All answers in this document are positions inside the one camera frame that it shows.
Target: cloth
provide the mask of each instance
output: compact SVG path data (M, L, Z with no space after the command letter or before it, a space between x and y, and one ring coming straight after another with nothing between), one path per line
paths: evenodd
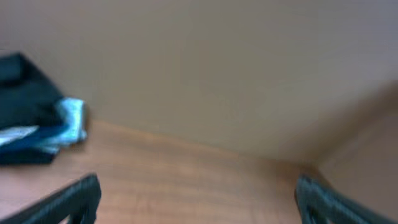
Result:
M83 100L65 98L57 104L57 109L68 128L58 135L38 142L34 148L42 152L56 154L60 146L69 146L87 137L87 133L84 130L85 111Z
M0 146L16 141L18 139L22 139L38 130L38 128L38 126L30 126L13 127L0 130Z
M67 128L67 125L40 127L35 132L22 139L0 146L0 158L1 155L5 152L20 151L23 149L31 148L32 146L36 145L37 143L43 141L48 137L62 133Z
M32 148L10 151L0 155L0 165L50 164L55 156L56 154L42 152Z
M86 139L84 101L65 98L57 103L56 109L65 124L40 127L22 139L3 144L0 146L0 165L49 164L60 146L69 146Z
M62 94L22 54L0 58L0 130L18 126L59 126L55 109Z

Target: wood grain surface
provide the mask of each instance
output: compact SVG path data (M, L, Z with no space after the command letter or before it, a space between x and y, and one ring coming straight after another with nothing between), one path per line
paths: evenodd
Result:
M300 223L295 183L301 173L317 175L101 121L89 132L49 166L0 168L0 218L96 172L97 223Z

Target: dark fabric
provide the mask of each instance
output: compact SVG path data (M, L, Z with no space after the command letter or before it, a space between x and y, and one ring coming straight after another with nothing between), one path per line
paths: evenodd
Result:
M28 149L35 146L38 142L43 141L46 138L55 136L62 133L68 128L68 125L50 126L50 127L39 127L34 133L22 138L0 146L0 159L6 152L19 151Z
M306 176L295 196L303 224L396 224Z
M5 152L0 155L0 165L35 165L50 164L55 159L55 154L42 152L37 149L23 149Z
M0 224L58 224L69 216L69 224L94 224L101 200L96 174L91 174Z
M61 125L55 104L62 98L51 81L22 54L0 59L0 129Z

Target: black object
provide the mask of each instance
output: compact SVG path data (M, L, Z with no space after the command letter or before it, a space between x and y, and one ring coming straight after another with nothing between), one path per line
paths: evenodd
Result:
M58 224L67 216L69 224L93 224L100 199L100 183L91 174L0 224Z
M22 54L0 58L0 129L61 125L55 104L62 98L51 81Z
M306 176L295 196L303 224L395 224Z

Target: beige wall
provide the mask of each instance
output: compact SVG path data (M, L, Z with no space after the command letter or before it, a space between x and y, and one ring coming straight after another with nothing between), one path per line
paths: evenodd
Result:
M397 66L383 0L2 4L4 49L98 119L277 159L334 148L383 107Z
M398 221L398 110L375 120L320 164L332 186Z

